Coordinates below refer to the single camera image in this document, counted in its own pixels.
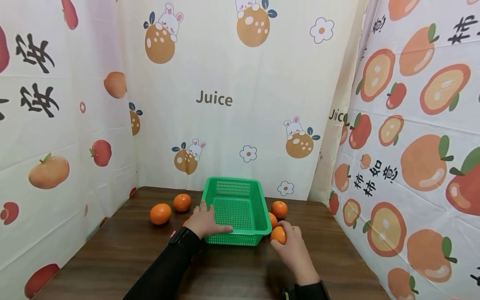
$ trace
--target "black sleeve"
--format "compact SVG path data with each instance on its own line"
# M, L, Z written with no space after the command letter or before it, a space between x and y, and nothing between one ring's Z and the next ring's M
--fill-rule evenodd
M323 281L308 286L295 284L295 300L330 300Z
M169 244L153 264L133 285L123 300L174 299L183 274L193 255L198 253L201 240L192 234L176 244Z

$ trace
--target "white flower print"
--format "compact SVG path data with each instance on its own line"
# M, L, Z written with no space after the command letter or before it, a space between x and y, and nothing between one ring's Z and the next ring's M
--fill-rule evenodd
M243 150L240 151L240 157L243 158L243 161L246 163L255 160L257 158L257 148L248 145L244 146Z
M318 18L315 26L310 29L310 35L313 36L315 44L331 39L333 37L333 26L332 20L327 21L324 18Z
M280 195L287 196L293 194L293 183L288 183L286 181L282 181L280 186L276 189Z

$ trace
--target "hand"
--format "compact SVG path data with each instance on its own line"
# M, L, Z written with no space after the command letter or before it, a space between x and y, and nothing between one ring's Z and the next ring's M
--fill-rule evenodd
M307 247L301 237L300 228L292 227L286 221L279 222L277 226L283 226L287 242L285 245L280 244L277 240L272 240L270 243L280 255L283 263L292 271L297 284L307 286L320 282L320 277L313 267Z
M188 219L186 228L193 231L201 240L217 233L230 233L232 226L219 226L215 223L215 210L210 205L207 210L205 200L200 201L200 206L195 207L193 215Z

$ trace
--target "right hand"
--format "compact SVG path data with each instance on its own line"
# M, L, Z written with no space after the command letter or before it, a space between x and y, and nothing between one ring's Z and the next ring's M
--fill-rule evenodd
M306 286L320 282L320 278L313 267L305 242L301 237L300 228L286 221L281 221L277 226L282 226L287 235L285 245L277 240L272 240L272 247L280 255L283 263L292 271L297 284Z

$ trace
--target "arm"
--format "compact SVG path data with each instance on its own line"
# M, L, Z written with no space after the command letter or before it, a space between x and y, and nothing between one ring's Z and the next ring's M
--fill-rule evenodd
M330 300L323 281L320 280L305 242L301 237L300 228L292 227L290 223L281 221L287 236L285 245L272 240L273 248L278 252L283 263L292 271L297 282L294 286L295 300Z
M203 238L229 233L231 226L215 223L213 206L207 210L204 200L195 207L181 235L172 235L168 246L133 285L123 300L172 300L177 294L183 274L193 257L200 252Z

